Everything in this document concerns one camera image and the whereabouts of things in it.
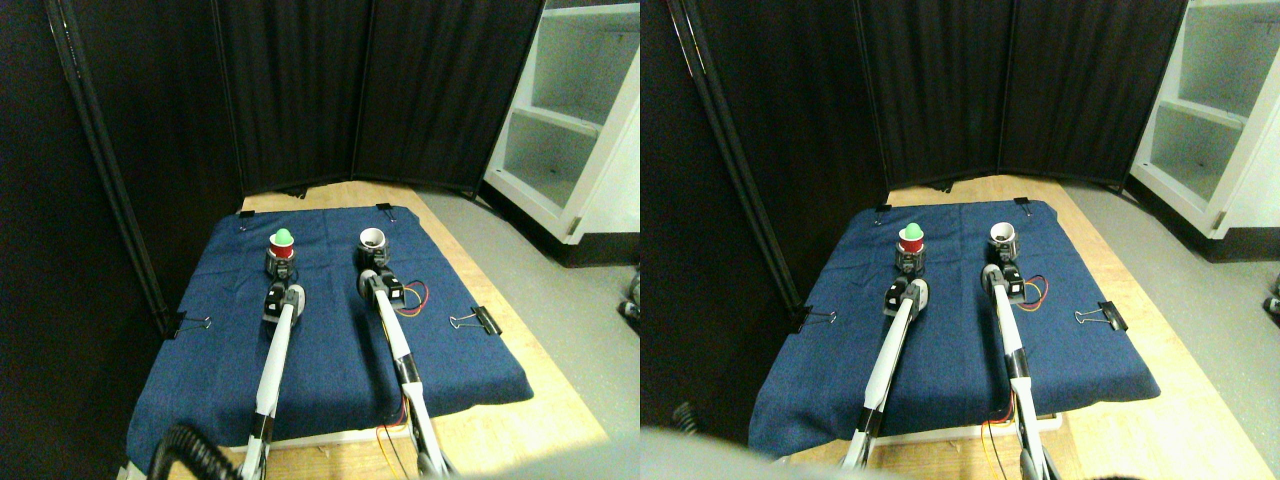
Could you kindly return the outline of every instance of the folding screen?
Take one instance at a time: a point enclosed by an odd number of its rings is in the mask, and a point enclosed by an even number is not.
[[[1000,172],[1123,184],[1185,8],[1019,1]]]
[[[826,256],[884,200],[852,10],[791,5],[641,5],[643,255],[660,298],[641,326],[643,425],[687,403],[700,431],[745,443]]]
[[[859,1],[890,188],[993,173],[1012,1]]]
[[[164,302],[178,307],[214,223],[241,188],[211,3],[63,0],[110,155]]]
[[[0,471],[109,477],[160,337],[45,6],[0,4]]]
[[[375,1],[353,175],[475,191],[541,1]]]
[[[372,4],[216,4],[244,193],[349,178]]]

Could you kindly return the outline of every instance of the table surface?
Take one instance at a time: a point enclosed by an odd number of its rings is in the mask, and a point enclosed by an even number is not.
[[[419,216],[422,229],[440,247],[471,296],[479,305],[488,307],[502,325],[502,339],[525,367],[534,389],[534,398],[525,402],[476,406],[433,419],[440,445],[458,471],[495,472],[554,452],[605,440],[604,429],[582,403],[573,385],[484,271],[480,271],[471,256],[411,188],[374,182],[343,182],[311,188],[305,200],[283,193],[255,195],[244,198],[243,210],[314,210],[383,202],[407,207]],[[407,438],[397,438],[394,442],[402,458],[407,458],[403,457],[406,452],[413,452]],[[390,454],[390,448],[387,448],[387,454]],[[243,453],[225,448],[223,451],[232,463],[243,462]],[[390,479],[392,470],[387,462],[376,442],[360,442],[320,448],[271,449],[268,465],[271,479]],[[390,457],[390,462],[394,463],[396,457]],[[406,460],[404,463],[411,475],[415,474],[412,463],[416,462]],[[189,476],[184,468],[175,467],[172,477]]]
[[[1014,197],[1042,200],[1057,210],[1059,223],[1102,293],[1123,306],[1129,338],[1161,388],[1160,397],[1148,401],[1098,403],[1066,412],[1061,429],[1042,434],[1062,476],[1274,479],[1178,334],[1056,180],[983,177],[957,182],[951,193],[925,187],[893,191],[888,204],[965,204]],[[997,436],[996,445],[1005,470],[1016,477],[1018,439]],[[847,449],[847,440],[836,440],[796,453],[791,461],[837,463]],[[876,449],[870,465],[919,479],[998,477],[998,471],[993,474],[988,466],[987,454],[977,439],[886,445]]]

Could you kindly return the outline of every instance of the white shelf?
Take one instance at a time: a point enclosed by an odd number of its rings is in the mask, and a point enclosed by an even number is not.
[[[512,108],[512,111],[529,116],[535,120],[550,123],[553,125],[585,134],[591,138],[599,137],[600,128],[603,128],[599,123],[595,122],[588,122],[576,116],[570,116],[558,111],[536,106],[515,106]]]
[[[1228,6],[1228,8],[1230,8],[1230,6],[1244,6],[1244,8],[1251,8],[1251,6],[1262,6],[1262,8],[1274,6],[1274,8],[1280,8],[1280,0],[1196,0],[1196,1],[1192,1],[1192,3],[1187,4],[1187,6],[1188,8],[1193,8],[1193,9],[1210,9],[1210,8],[1221,8],[1221,6]]]
[[[1199,116],[1202,119],[1217,123],[1231,129],[1243,131],[1244,124],[1249,123],[1249,119],[1233,114],[1226,110],[1215,109],[1208,105],[1201,105],[1194,101],[1187,101],[1180,99],[1167,99],[1161,100],[1161,105],[1172,110],[1181,111],[1188,115]]]
[[[640,29],[640,4],[547,9],[543,12],[543,20],[566,22],[579,28],[598,32],[637,32]]]

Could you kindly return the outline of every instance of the blue cloth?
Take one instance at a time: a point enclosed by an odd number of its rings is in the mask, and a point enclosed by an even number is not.
[[[261,316],[270,284],[264,270],[268,237],[279,228],[293,234],[296,283],[306,289],[306,305],[289,340],[275,440],[369,429],[401,416],[401,389],[381,321],[356,291],[355,248],[369,227],[387,233],[388,266],[397,278],[406,284],[422,280],[430,288],[421,314],[401,316],[428,411],[439,416],[531,398],[525,370],[500,337],[449,326],[449,316],[470,315],[475,300],[417,216],[403,207],[392,214],[394,223],[375,207],[219,221],[179,307],[191,317],[212,317],[212,326],[182,332],[160,348],[129,424],[129,458],[147,470],[156,443],[175,422],[196,426],[221,445],[248,440],[257,383],[276,328]],[[408,306],[415,301],[408,294]]]
[[[1057,212],[1038,201],[1028,207],[1032,216],[1012,201],[895,207],[878,227],[874,211],[855,215],[809,294],[814,311],[837,311],[838,319],[787,338],[756,397],[750,447],[786,456],[852,438],[892,320],[883,301],[897,276],[893,244],[911,221],[924,230],[922,276],[929,302],[908,328],[882,435],[977,425],[1007,412],[1004,347],[979,280],[988,232],[1000,221],[1014,224],[1021,238],[1016,262],[1023,276],[1044,275],[1050,283],[1038,311],[1014,308],[1037,413],[1158,396],[1125,332],[1075,321],[1074,311],[1096,310],[1106,298],[1057,224]],[[1028,300],[1037,298],[1034,292]],[[1124,307],[1117,305],[1121,314]]]

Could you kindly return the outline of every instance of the black room divider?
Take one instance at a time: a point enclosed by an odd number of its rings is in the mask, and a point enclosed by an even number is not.
[[[1018,1],[1000,172],[1123,186],[1185,9]]]
[[[996,172],[1012,1],[859,1],[888,187]]]
[[[1184,0],[858,5],[890,188],[997,173],[1121,186],[1185,9]]]
[[[0,471],[108,477],[160,337],[51,13],[0,4]]]
[[[687,403],[684,426],[746,443],[826,256],[887,195],[852,10],[788,5],[641,4],[644,425]]]
[[[215,4],[244,195],[349,178],[371,3]]]
[[[475,191],[541,1],[375,1],[356,178]]]

